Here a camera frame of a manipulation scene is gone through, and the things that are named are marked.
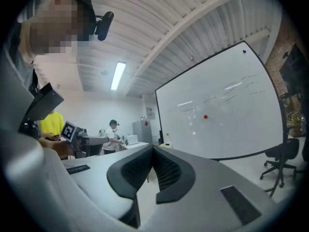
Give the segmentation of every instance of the gray refrigerator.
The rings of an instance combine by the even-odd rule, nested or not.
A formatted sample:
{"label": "gray refrigerator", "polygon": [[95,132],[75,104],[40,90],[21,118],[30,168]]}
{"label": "gray refrigerator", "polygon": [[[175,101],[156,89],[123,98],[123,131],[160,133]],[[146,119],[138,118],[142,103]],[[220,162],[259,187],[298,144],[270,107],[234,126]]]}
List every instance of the gray refrigerator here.
{"label": "gray refrigerator", "polygon": [[153,136],[151,134],[150,121],[140,120],[133,122],[133,135],[137,135],[139,142],[152,144]]}

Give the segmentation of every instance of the person in white shirt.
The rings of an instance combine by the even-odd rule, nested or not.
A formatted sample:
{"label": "person in white shirt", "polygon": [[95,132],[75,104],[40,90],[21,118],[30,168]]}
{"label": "person in white shirt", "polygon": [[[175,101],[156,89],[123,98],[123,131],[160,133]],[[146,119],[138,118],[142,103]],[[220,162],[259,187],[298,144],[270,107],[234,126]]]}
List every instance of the person in white shirt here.
{"label": "person in white shirt", "polygon": [[117,121],[112,119],[110,121],[110,126],[101,132],[100,136],[108,137],[110,140],[108,143],[103,144],[102,149],[104,151],[104,154],[111,154],[116,152],[116,148],[123,144],[124,142],[122,140],[118,140],[115,136],[115,132],[117,131]]}

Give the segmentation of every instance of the black rectangular strip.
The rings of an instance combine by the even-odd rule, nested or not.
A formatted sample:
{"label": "black rectangular strip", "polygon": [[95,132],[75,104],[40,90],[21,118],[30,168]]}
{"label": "black rectangular strip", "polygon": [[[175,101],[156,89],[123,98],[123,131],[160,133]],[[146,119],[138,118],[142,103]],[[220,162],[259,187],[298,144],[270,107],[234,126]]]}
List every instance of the black rectangular strip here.
{"label": "black rectangular strip", "polygon": [[224,195],[242,225],[246,225],[256,220],[261,213],[236,189],[235,186],[220,190]]}
{"label": "black rectangular strip", "polygon": [[90,167],[88,165],[81,165],[81,166],[77,166],[77,167],[73,167],[73,168],[67,168],[67,171],[69,174],[75,174],[81,171],[85,171],[87,169],[90,169]]}

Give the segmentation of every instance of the person in yellow shirt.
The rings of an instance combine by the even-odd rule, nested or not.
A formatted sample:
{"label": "person in yellow shirt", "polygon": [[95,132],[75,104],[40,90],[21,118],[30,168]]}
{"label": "person in yellow shirt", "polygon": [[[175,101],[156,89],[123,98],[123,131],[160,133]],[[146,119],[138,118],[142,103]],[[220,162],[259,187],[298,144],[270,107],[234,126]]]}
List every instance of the person in yellow shirt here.
{"label": "person in yellow shirt", "polygon": [[51,141],[59,141],[64,126],[63,117],[53,110],[44,120],[40,120],[42,137]]}

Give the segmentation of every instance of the white corrugated ceiling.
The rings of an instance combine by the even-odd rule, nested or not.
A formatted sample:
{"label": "white corrugated ceiling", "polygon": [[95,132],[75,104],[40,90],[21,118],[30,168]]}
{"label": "white corrugated ceiling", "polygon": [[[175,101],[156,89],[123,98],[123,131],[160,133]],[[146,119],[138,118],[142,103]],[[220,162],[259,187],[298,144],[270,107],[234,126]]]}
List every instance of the white corrugated ceiling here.
{"label": "white corrugated ceiling", "polygon": [[[49,0],[36,0],[36,9]],[[92,0],[95,13],[114,12],[105,41],[39,56],[40,82],[110,93],[118,61],[126,62],[119,95],[140,97],[195,63],[246,40],[265,62],[277,38],[275,0]]]}

